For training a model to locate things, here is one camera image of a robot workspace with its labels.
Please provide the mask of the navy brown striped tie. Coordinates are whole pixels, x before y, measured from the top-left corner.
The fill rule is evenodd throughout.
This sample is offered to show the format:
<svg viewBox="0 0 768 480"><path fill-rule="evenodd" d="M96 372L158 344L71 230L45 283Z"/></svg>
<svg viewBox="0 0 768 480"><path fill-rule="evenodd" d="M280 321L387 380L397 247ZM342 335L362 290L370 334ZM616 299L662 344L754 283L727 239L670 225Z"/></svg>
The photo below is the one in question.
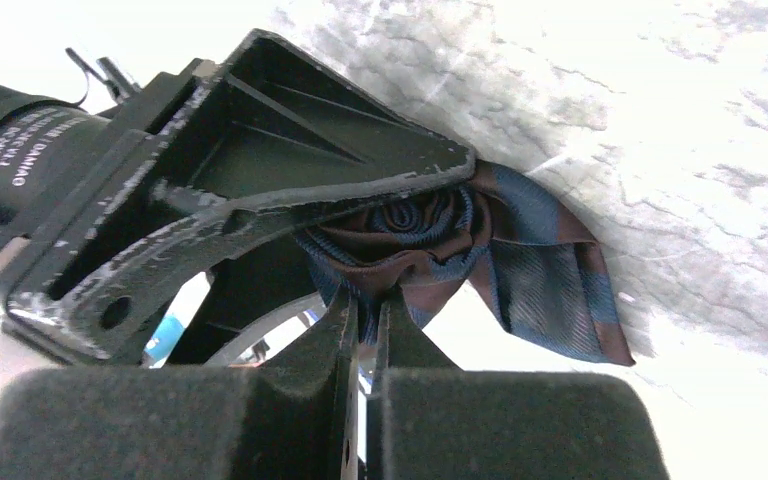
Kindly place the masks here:
<svg viewBox="0 0 768 480"><path fill-rule="evenodd" d="M525 175L478 162L466 182L300 230L325 302L359 302L359 339L377 341L384 298L399 291L427 325L470 284L508 334L575 360L630 366L608 268L565 204Z"/></svg>

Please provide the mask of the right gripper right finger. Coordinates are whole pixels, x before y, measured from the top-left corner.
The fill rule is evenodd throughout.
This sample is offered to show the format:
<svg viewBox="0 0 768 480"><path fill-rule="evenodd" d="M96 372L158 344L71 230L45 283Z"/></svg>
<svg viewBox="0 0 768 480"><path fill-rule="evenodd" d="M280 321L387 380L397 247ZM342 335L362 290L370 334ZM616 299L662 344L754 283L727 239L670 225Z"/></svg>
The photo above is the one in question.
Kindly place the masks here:
<svg viewBox="0 0 768 480"><path fill-rule="evenodd" d="M381 305L367 403L371 479L664 479L650 416L604 374L466 371Z"/></svg>

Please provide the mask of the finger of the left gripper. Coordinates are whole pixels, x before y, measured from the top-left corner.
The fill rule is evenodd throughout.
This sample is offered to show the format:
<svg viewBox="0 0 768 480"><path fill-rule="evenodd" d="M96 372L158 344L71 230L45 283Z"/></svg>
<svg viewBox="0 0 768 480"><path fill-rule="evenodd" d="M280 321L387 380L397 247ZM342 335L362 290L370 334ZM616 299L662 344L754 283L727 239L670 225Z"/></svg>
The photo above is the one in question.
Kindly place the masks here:
<svg viewBox="0 0 768 480"><path fill-rule="evenodd" d="M8 329L64 363L138 362L192 277L300 228L470 177L476 154L255 29L210 75L69 141L51 213L0 274Z"/></svg>
<svg viewBox="0 0 768 480"><path fill-rule="evenodd" d="M211 287L173 348L171 365L227 366L286 321L325 312L307 254L290 235L211 269Z"/></svg>

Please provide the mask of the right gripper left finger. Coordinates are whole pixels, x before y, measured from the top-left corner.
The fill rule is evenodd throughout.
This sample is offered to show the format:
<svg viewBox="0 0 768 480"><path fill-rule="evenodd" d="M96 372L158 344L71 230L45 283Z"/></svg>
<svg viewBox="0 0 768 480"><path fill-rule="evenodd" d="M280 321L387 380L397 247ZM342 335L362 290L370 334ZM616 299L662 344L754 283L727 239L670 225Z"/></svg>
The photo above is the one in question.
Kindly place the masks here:
<svg viewBox="0 0 768 480"><path fill-rule="evenodd" d="M354 479L357 301L256 368L69 367L0 397L0 479Z"/></svg>

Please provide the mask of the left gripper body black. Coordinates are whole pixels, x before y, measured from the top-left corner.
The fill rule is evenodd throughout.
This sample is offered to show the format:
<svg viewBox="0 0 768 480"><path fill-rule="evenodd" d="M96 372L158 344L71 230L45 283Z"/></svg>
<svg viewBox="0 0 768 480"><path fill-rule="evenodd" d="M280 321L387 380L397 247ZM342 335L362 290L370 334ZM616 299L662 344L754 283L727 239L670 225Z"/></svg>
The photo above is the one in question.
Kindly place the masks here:
<svg viewBox="0 0 768 480"><path fill-rule="evenodd" d="M114 100L89 113L81 102L31 95L0 85L0 236L29 238L55 206L49 188L69 193L92 169L95 152L123 131L153 135L189 99L214 62L196 58L180 73L161 72L144 88L129 83L108 58L76 64Z"/></svg>

